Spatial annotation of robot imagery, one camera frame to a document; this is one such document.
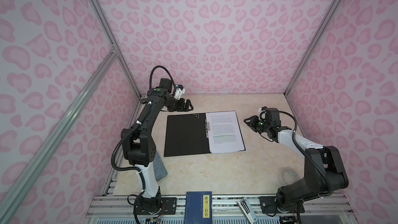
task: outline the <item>pink heart pattern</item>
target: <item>pink heart pattern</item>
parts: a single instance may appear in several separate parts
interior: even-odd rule
[[[288,96],[306,136],[340,149],[363,224],[398,218],[397,7],[344,0]]]
[[[284,92],[330,1],[100,0],[142,93],[154,65],[187,93]]]
[[[2,200],[107,56],[110,45],[87,0],[0,0],[0,15]],[[155,34],[143,33],[146,38]],[[110,168],[107,149],[114,147],[117,138],[110,135],[111,130],[120,132],[135,102],[117,62],[110,73],[112,79],[104,78],[100,85],[107,89],[104,101],[113,103],[108,106],[114,114],[100,130],[109,138],[101,140],[99,148],[83,142],[99,138],[90,131],[107,112],[105,104],[97,102],[101,94],[97,90],[12,223],[79,223],[89,199],[99,194],[106,177],[104,168]],[[86,169],[78,171],[83,153],[91,160],[87,159]],[[76,201],[68,202],[77,186],[81,190]]]
[[[99,95],[104,102],[110,102],[111,111],[106,109],[106,103],[97,103]],[[27,223],[33,220],[41,223],[79,223],[82,214],[86,214],[92,196],[99,195],[102,190],[110,169],[112,150],[136,102],[122,68],[115,61],[37,179],[32,188],[35,191],[28,195],[15,218],[22,222],[26,220]],[[93,126],[100,126],[101,132],[92,132]],[[19,135],[9,131],[0,136],[0,152],[15,149],[13,144]],[[108,138],[98,142],[101,135]],[[19,152],[22,155],[31,154],[32,157],[41,145],[39,135],[31,136],[22,142]],[[11,166],[1,182],[12,185],[26,166],[26,162]]]

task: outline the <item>marble tabletop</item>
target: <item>marble tabletop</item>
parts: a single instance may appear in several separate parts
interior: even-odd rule
[[[162,195],[185,195],[187,191],[212,191],[213,194],[275,194],[281,186],[278,173],[291,167],[304,175],[304,159],[291,149],[269,142],[253,132],[243,120],[258,115],[259,107],[274,107],[292,113],[283,94],[258,95],[187,95],[194,110],[191,113],[236,111],[245,151],[163,157],[168,115],[186,112],[160,112],[152,131],[157,151],[168,176],[158,182]],[[280,115],[282,126],[293,128],[293,120]],[[130,166],[128,161],[123,167]],[[136,171],[120,172],[113,195],[139,192]]]

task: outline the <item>black mounting plate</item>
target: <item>black mounting plate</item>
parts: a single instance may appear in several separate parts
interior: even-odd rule
[[[162,197],[162,204],[164,205],[164,214],[176,214],[176,197]],[[141,206],[137,206],[135,210],[137,215],[151,215],[147,209],[141,208]]]
[[[276,197],[258,197],[258,199],[260,200],[261,211],[263,212],[263,214],[268,213],[272,215],[275,213],[275,210],[277,214],[283,214],[282,212],[276,209],[275,198]],[[293,213],[293,208],[289,209],[288,213],[290,214]],[[304,213],[304,207],[302,205],[300,208],[300,213]]]

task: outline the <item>diagonal metal bar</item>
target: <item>diagonal metal bar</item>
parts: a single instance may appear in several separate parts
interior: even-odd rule
[[[341,5],[342,2],[343,2],[343,0],[332,0],[331,1],[328,10],[325,13],[325,16],[323,17],[321,23],[319,24],[318,29],[315,32],[314,37],[312,38],[310,44],[308,45],[307,50],[305,51],[300,63],[297,66],[297,69],[293,73],[292,79],[290,80],[289,84],[287,85],[286,91],[284,93],[286,97],[288,97],[289,93],[293,90],[294,85],[296,84],[299,75],[301,74],[305,65],[309,61],[309,59],[312,55],[312,52],[314,51],[316,45],[319,43],[323,33],[326,30],[326,27],[329,25],[329,22],[331,21],[331,19],[333,18],[334,14],[337,12],[337,10],[339,9],[339,6]]]
[[[116,57],[116,52],[110,52],[108,54],[97,71],[84,86],[82,92],[69,107],[61,121],[52,131],[51,135],[46,139],[40,150],[20,175],[18,181],[10,188],[0,205],[0,224],[7,224],[14,216],[27,193],[35,184],[44,167],[46,167],[48,161],[50,161],[57,147],[67,135]]]
[[[91,4],[91,7],[94,10],[94,13],[96,14],[99,23],[102,26],[102,29],[104,30],[104,33],[109,41],[109,43],[112,45],[112,48],[115,52],[119,53],[117,59],[119,60],[123,72],[127,77],[128,82],[130,83],[131,87],[133,88],[134,93],[136,94],[137,98],[141,97],[140,91],[138,90],[137,84],[134,81],[134,78],[132,77],[132,74],[127,66],[126,60],[124,59],[122,53],[120,52],[120,48],[117,45],[116,39],[112,33],[111,28],[109,27],[109,23],[106,20],[105,14],[102,11],[101,5],[98,2],[98,0],[88,0],[89,3]]]

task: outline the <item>clipboard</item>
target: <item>clipboard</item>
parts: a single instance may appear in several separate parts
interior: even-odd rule
[[[168,115],[164,157],[211,153],[207,123],[206,113]]]

